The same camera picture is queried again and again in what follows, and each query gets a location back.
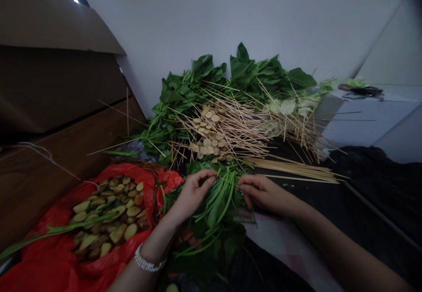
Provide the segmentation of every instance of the potato slice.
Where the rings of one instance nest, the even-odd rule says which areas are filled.
[[[104,257],[105,255],[107,255],[110,252],[111,248],[112,248],[111,243],[102,244],[100,258],[101,257]]]
[[[101,248],[102,244],[105,244],[110,240],[109,236],[106,234],[100,235],[91,245],[89,245],[89,249],[97,249]]]
[[[141,209],[138,206],[133,206],[127,209],[128,216],[135,216],[135,215],[138,215],[140,212],[141,212]]]
[[[129,198],[135,198],[138,194],[139,194],[139,191],[137,191],[137,190],[132,190],[132,191],[130,191],[130,192],[127,194],[127,196],[128,196]]]
[[[131,178],[130,177],[124,177],[122,180],[122,184],[126,185],[129,184],[131,182]]]
[[[103,198],[103,197],[99,197],[98,199],[96,199],[96,200],[93,200],[92,202],[91,202],[91,204],[89,204],[89,206],[90,207],[95,207],[95,206],[99,206],[99,205],[101,205],[101,204],[105,204],[107,201],[106,201],[106,199],[105,198]]]
[[[126,224],[121,224],[115,231],[110,234],[110,239],[113,243],[117,244],[122,238],[125,230],[127,228]]]
[[[141,192],[144,189],[144,182],[139,182],[136,186],[136,190]]]
[[[90,221],[90,220],[93,220],[93,219],[95,219],[95,218],[98,218],[98,214],[92,214],[92,215],[88,216],[88,217],[85,219],[85,222]],[[93,227],[93,226],[94,226],[94,223],[92,223],[92,224],[88,224],[88,225],[85,225],[85,226],[83,226],[82,228],[83,228],[83,229],[85,229],[85,230],[88,230],[88,229],[90,229],[90,228],[91,228],[91,227]]]
[[[109,219],[105,219],[104,223],[109,223],[109,222],[112,222],[112,221],[118,219],[120,217],[120,215],[122,215],[124,213],[124,211],[126,211],[126,207],[124,205],[114,208],[111,212],[119,212],[119,213],[114,217],[111,217]]]
[[[86,219],[86,217],[87,217],[87,213],[85,212],[85,211],[83,211],[83,212],[81,212],[81,213],[78,213],[78,214],[76,214],[74,217],[73,217],[73,222],[75,222],[75,223],[79,223],[79,222],[83,222],[85,219]]]
[[[89,204],[90,204],[90,201],[85,201],[85,202],[79,203],[78,205],[73,207],[73,211],[76,214],[81,213],[88,208]]]
[[[129,202],[126,204],[126,208],[131,208],[132,206],[135,206],[135,203],[132,199],[130,199]]]
[[[100,237],[99,235],[88,235],[84,240],[82,240],[82,243],[80,244],[79,251],[84,250],[85,248],[88,248],[89,245],[91,245],[94,241],[96,241]]]
[[[204,155],[208,155],[208,147],[201,147],[200,152]]]
[[[128,241],[133,235],[136,234],[137,231],[138,231],[138,225],[130,224],[124,232],[124,239]]]
[[[115,195],[110,195],[107,197],[107,203],[113,202],[116,199]]]
[[[106,196],[106,197],[114,196],[114,192],[113,191],[104,191],[104,192],[101,192],[101,195]]]
[[[88,259],[90,259],[90,260],[97,260],[100,257],[100,254],[101,254],[101,249],[100,248],[94,249],[94,250],[92,250],[89,253]]]
[[[97,235],[101,232],[102,222],[96,222],[93,227],[91,227],[91,232],[94,235]]]
[[[141,205],[142,200],[143,200],[143,196],[142,195],[137,195],[135,196],[135,198],[133,199],[133,202],[135,203],[136,206]]]

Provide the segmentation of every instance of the white beaded bracelet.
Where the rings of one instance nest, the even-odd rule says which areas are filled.
[[[144,258],[142,258],[140,253],[142,245],[143,243],[139,245],[138,249],[135,252],[135,262],[138,267],[149,272],[157,272],[161,270],[164,267],[167,258],[163,262],[160,262],[157,266],[154,263],[146,261]]]

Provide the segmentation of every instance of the red plastic bag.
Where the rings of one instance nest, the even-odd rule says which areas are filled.
[[[156,172],[160,176],[163,169]],[[154,175],[134,164],[112,165],[105,169],[93,182],[123,174],[144,183],[144,201],[150,228],[136,234],[128,242],[106,256],[86,263],[77,263],[72,252],[73,239],[68,234],[40,239],[22,250],[22,261],[0,277],[0,290],[21,291],[90,291],[102,292],[108,289],[127,263],[153,230]],[[163,175],[168,178],[167,188],[176,188],[183,182],[175,172]],[[95,190],[91,183],[81,183],[73,188],[42,217],[32,230],[32,234],[44,234],[47,226],[61,226],[68,223],[72,207],[88,198]]]

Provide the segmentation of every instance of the leaf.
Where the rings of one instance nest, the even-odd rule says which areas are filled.
[[[317,84],[314,78],[303,72],[301,68],[290,70],[288,76],[290,81],[298,86],[296,88],[311,88]]]

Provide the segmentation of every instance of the potato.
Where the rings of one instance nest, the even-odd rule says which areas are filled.
[[[110,234],[110,239],[113,241],[113,243],[117,244],[120,241],[126,228],[126,224],[121,224],[115,231]]]
[[[101,204],[105,204],[107,201],[106,201],[106,199],[105,198],[103,198],[103,197],[99,197],[98,199],[96,199],[96,200],[93,200],[90,204],[89,204],[89,206],[90,207],[95,207],[95,206],[98,206],[98,205],[101,205]]]
[[[127,209],[128,216],[135,216],[135,215],[138,215],[140,212],[141,212],[141,209],[138,206],[133,206]]]
[[[135,223],[135,222],[136,222],[136,217],[131,216],[131,217],[128,217],[128,218],[127,218],[127,223],[128,223],[128,224],[133,224],[133,223]]]
[[[97,235],[101,232],[101,226],[102,226],[102,222],[96,222],[93,227],[91,227],[91,232],[94,235]]]
[[[98,259],[100,257],[100,254],[101,254],[101,249],[100,248],[94,249],[94,250],[92,250],[89,253],[88,259],[90,259],[90,260],[96,260],[96,259]]]
[[[92,214],[85,219],[85,222],[98,218],[98,214]],[[88,230],[94,226],[94,223],[83,226],[83,229]]]
[[[139,182],[138,185],[136,186],[136,190],[138,192],[141,192],[144,189],[144,182]]]
[[[109,187],[110,188],[115,188],[116,186],[118,186],[120,184],[120,179],[113,179],[109,182]]]
[[[133,199],[133,202],[135,203],[135,205],[139,206],[139,205],[141,205],[143,199],[144,198],[142,197],[142,195],[137,195]]]
[[[114,217],[111,217],[109,219],[105,219],[103,222],[104,223],[109,223],[109,222],[112,222],[112,221],[118,219],[120,217],[120,215],[122,215],[124,213],[124,211],[126,211],[126,207],[124,205],[118,206],[118,207],[114,208],[112,210],[112,212],[119,212],[119,213],[116,216],[114,216]]]
[[[108,196],[114,195],[114,192],[113,191],[104,191],[104,192],[101,192],[101,195],[108,197]]]
[[[82,203],[80,203],[80,204],[78,204],[78,205],[74,206],[74,207],[73,207],[73,211],[74,211],[76,214],[81,213],[81,212],[85,211],[85,210],[88,208],[89,203],[90,203],[90,201],[85,201],[85,202],[82,202]]]
[[[113,202],[116,199],[115,195],[110,195],[107,197],[107,203]]]
[[[208,138],[206,138],[206,139],[204,139],[203,144],[204,144],[204,147],[211,146],[211,140],[209,140]]]
[[[126,208],[131,208],[134,205],[135,205],[135,203],[133,202],[132,199],[130,199],[129,202],[126,204]]]
[[[138,194],[139,194],[139,191],[137,191],[137,190],[132,190],[132,191],[130,191],[130,192],[127,194],[127,196],[128,196],[128,197],[131,197],[131,198],[135,198]]]
[[[80,244],[79,250],[84,250],[88,248],[94,241],[96,241],[100,237],[99,235],[88,235]]]
[[[135,183],[130,183],[129,184],[129,191],[132,191],[136,188],[136,184]]]
[[[130,181],[131,181],[130,177],[124,177],[123,180],[122,180],[122,184],[124,184],[124,185],[129,184]]]
[[[79,222],[83,222],[87,217],[87,213],[85,211],[76,214],[73,218],[72,221],[74,223],[79,223]]]
[[[120,202],[122,202],[122,204],[127,204],[130,200],[131,200],[131,198],[129,196],[125,195],[125,196],[122,196],[122,198],[120,199]]]
[[[137,231],[138,231],[138,225],[130,224],[124,232],[124,239],[128,241],[133,235],[136,234]]]
[[[97,248],[101,248],[102,244],[105,244],[106,242],[109,241],[109,236],[108,235],[100,235],[90,246],[89,249],[97,249]]]
[[[107,255],[110,252],[111,247],[112,247],[111,243],[104,243],[104,244],[102,244],[100,258],[101,257],[104,257],[105,255]]]
[[[114,190],[113,190],[113,192],[115,193],[115,194],[120,194],[120,193],[123,193],[123,191],[124,191],[124,184],[119,184],[118,186],[116,186],[115,188],[114,188]]]

